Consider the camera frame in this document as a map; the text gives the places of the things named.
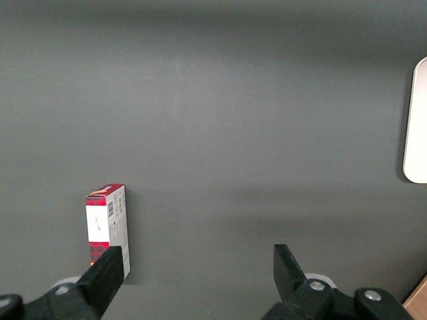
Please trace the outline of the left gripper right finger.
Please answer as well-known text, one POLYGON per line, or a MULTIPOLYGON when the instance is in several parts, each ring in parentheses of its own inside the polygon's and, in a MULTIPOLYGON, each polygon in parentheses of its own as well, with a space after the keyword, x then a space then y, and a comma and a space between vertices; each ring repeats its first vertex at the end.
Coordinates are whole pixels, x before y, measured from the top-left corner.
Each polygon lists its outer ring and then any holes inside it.
POLYGON ((286 244, 274 245, 274 282, 281 301, 264 319, 411 319, 391 293, 363 287, 343 294, 320 278, 305 276, 286 244))

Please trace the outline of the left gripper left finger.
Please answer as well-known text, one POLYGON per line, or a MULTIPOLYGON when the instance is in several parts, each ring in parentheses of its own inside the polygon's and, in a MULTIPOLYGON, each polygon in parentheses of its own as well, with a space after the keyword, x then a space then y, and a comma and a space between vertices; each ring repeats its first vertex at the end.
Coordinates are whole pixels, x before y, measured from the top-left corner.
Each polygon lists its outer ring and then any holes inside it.
POLYGON ((18 294, 1 296, 2 319, 100 319, 124 280, 120 246, 112 246, 77 280, 54 286, 24 303, 18 294))

